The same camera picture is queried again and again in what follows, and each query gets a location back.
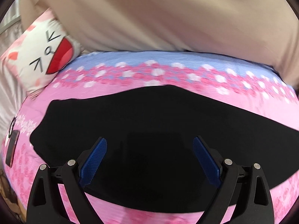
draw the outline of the bed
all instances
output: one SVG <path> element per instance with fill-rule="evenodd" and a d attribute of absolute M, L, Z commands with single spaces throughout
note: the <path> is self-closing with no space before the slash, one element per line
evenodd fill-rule
<path fill-rule="evenodd" d="M 11 1 L 4 0 L 1 12 L 7 11 Z M 96 4 L 104 2 L 105 6 L 95 7 L 92 1 L 97 1 Z M 22 21 L 19 21 L 17 15 L 12 16 L 11 20 L 6 17 L 5 24 L 0 24 L 0 33 L 4 31 L 0 39 L 13 38 L 9 42 L 4 38 L 6 47 L 21 35 L 21 23 L 23 28 L 28 28 L 48 7 L 52 7 L 67 31 L 89 51 L 172 52 L 93 52 L 80 56 L 66 66 L 35 100 L 29 97 L 25 99 L 25 90 L 12 73 L 0 64 L 0 166 L 3 164 L 2 168 L 10 183 L 7 192 L 16 192 L 13 204 L 18 204 L 19 209 L 15 212 L 25 219 L 35 173 L 41 164 L 49 163 L 30 137 L 38 132 L 49 106 L 56 100 L 93 99 L 171 85 L 299 131 L 299 101 L 293 89 L 298 88 L 299 75 L 296 63 L 298 38 L 293 36 L 298 30 L 296 1 L 221 1 L 214 0 L 218 5 L 223 4 L 215 6 L 218 8 L 216 14 L 223 16 L 213 16 L 209 12 L 210 8 L 203 5 L 209 3 L 199 0 L 172 0 L 169 4 L 165 0 L 144 0 L 143 5 L 146 6 L 141 7 L 135 0 L 22 0 Z M 198 2 L 197 6 L 207 14 L 198 16 L 192 9 L 187 11 L 185 7 L 191 7 L 192 2 Z M 234 4 L 234 9 L 227 9 L 228 3 Z M 177 4 L 177 10 L 172 9 L 173 4 Z M 249 11 L 252 7 L 256 8 L 255 13 Z M 14 9 L 16 7 L 12 7 L 8 15 L 14 13 Z M 118 25 L 115 24 L 115 17 L 118 18 Z M 176 23 L 169 26 L 165 20 Z M 222 26 L 226 29 L 215 30 Z M 1 52 L 6 50 L 4 47 L 0 49 Z M 211 53 L 176 52 L 178 50 Z M 21 134 L 10 168 L 4 159 L 8 147 L 7 129 L 15 115 L 15 129 L 20 130 Z M 284 173 L 288 175 L 287 178 L 271 187 L 276 224 L 288 224 L 288 219 L 284 217 L 290 210 L 292 213 L 297 212 L 299 167 L 296 170 L 293 168 Z M 64 187 L 61 185 L 59 189 L 70 219 L 78 223 Z M 87 193 L 87 196 L 106 224 L 191 224 L 202 215 L 201 211 L 140 211 L 138 208 L 124 207 L 117 201 L 97 198 L 96 194 Z M 223 222 L 230 219 L 233 210 L 234 205 L 229 207 Z"/>
<path fill-rule="evenodd" d="M 115 94 L 134 88 L 175 85 L 212 99 L 234 105 L 298 130 L 299 101 L 268 66 L 215 54 L 192 52 L 94 52 L 65 67 L 35 99 L 27 98 L 16 117 L 20 138 L 12 168 L 4 169 L 12 188 L 27 206 L 31 185 L 44 160 L 30 143 L 30 135 L 41 123 L 52 100 L 85 99 Z M 5 156 L 7 140 L 2 143 Z M 299 172 L 271 189 L 275 223 L 288 213 L 299 195 Z M 71 221 L 78 223 L 63 186 L 62 199 Z M 193 223 L 201 213 L 163 214 L 137 211 L 88 194 L 104 223 Z M 223 221 L 229 220 L 230 207 Z"/>

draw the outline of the silver screw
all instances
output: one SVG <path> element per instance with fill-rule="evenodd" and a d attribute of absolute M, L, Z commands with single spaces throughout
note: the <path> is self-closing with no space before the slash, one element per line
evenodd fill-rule
<path fill-rule="evenodd" d="M 39 169 L 40 170 L 45 170 L 47 168 L 47 165 L 46 164 L 42 164 L 39 166 Z"/>
<path fill-rule="evenodd" d="M 260 169 L 260 168 L 261 168 L 261 165 L 259 165 L 258 163 L 253 164 L 253 166 L 254 166 L 256 169 Z"/>
<path fill-rule="evenodd" d="M 227 164 L 227 165 L 232 165 L 233 161 L 227 158 L 227 159 L 224 160 L 224 163 Z"/>
<path fill-rule="evenodd" d="M 76 163 L 75 160 L 69 160 L 69 161 L 68 161 L 68 165 L 69 165 L 69 166 L 73 166 L 73 165 L 75 165 L 75 163 Z"/>

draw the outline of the cartoon cat pillow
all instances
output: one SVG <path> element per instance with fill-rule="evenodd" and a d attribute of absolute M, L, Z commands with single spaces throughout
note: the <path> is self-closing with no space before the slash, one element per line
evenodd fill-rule
<path fill-rule="evenodd" d="M 0 63 L 35 98 L 80 52 L 81 45 L 48 9 L 0 57 Z"/>

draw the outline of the cushion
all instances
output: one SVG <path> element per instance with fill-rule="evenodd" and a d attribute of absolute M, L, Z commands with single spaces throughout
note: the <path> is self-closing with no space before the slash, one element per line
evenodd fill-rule
<path fill-rule="evenodd" d="M 1 61 L 34 98 L 80 50 L 80 44 L 48 9 L 1 56 Z"/>

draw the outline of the pink bedsheet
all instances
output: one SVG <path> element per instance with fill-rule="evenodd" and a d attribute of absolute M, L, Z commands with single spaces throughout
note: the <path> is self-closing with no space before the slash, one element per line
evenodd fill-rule
<path fill-rule="evenodd" d="M 254 75 L 239 76 L 232 73 L 232 71 L 229 73 L 219 72 L 209 67 L 199 68 L 198 70 L 176 66 L 175 68 L 171 68 L 171 66 L 159 65 L 159 63 L 155 61 L 151 61 L 150 63 L 145 62 L 138 65 L 138 68 L 132 66 L 127 67 L 125 64 L 118 65 L 117 67 L 118 68 L 114 73 L 119 73 L 119 75 L 124 75 L 124 73 L 126 73 L 125 80 L 117 79 L 116 76 L 113 80 L 102 79 L 101 74 L 103 74 L 104 71 L 109 71 L 108 66 L 105 66 L 103 63 L 89 70 L 89 74 L 98 75 L 94 77 L 93 80 L 91 80 L 90 77 L 84 76 L 87 74 L 87 72 L 84 71 L 84 68 L 70 68 L 60 73 L 56 80 L 54 80 L 36 100 L 32 101 L 27 98 L 23 103 L 17 115 L 15 125 L 15 129 L 19 129 L 21 133 L 16 145 L 13 166 L 12 168 L 9 168 L 7 165 L 4 165 L 9 181 L 25 207 L 27 206 L 31 186 L 37 169 L 44 163 L 33 150 L 33 146 L 29 142 L 29 136 L 41 122 L 49 103 L 54 99 L 85 99 L 138 87 L 173 84 L 212 99 L 265 116 L 299 130 L 299 101 L 293 96 L 294 92 L 286 85 L 282 85 L 283 92 L 287 92 L 289 96 L 286 96 L 286 93 L 272 95 L 271 93 L 268 93 L 266 89 L 258 90 L 255 88 L 244 91 L 232 89 L 227 83 L 229 79 L 241 84 L 244 84 L 244 82 L 253 84 L 257 81 L 262 81 L 261 79 L 255 78 Z M 171 71 L 171 69 L 176 69 L 181 72 L 181 79 L 178 81 L 167 80 L 163 76 L 165 73 L 156 73 L 152 74 L 150 77 L 146 77 L 140 73 L 135 73 L 137 69 L 139 71 L 155 70 L 156 72 L 160 69 L 166 73 Z M 218 77 L 221 80 L 217 80 L 216 82 L 211 80 L 198 80 L 200 71 L 207 71 L 211 77 Z M 192 75 L 195 79 L 191 79 L 192 82 L 186 81 L 184 79 L 184 74 L 185 76 L 189 75 L 189 77 Z M 75 80 L 71 82 L 66 81 L 65 79 L 69 76 L 75 78 Z M 264 78 L 263 83 L 266 85 L 266 88 L 277 87 L 276 81 L 271 81 L 267 78 Z M 3 142 L 2 156 L 5 156 L 7 152 L 6 142 Z M 78 223 L 63 185 L 59 186 L 59 189 L 70 220 Z M 276 224 L 278 224 L 287 214 L 298 195 L 299 172 L 296 172 L 287 181 L 271 190 Z M 192 224 L 196 223 L 202 215 L 201 212 L 187 214 L 151 213 L 111 204 L 89 194 L 87 194 L 87 197 L 105 224 Z M 234 206 L 229 207 L 223 222 L 230 219 L 233 209 Z"/>

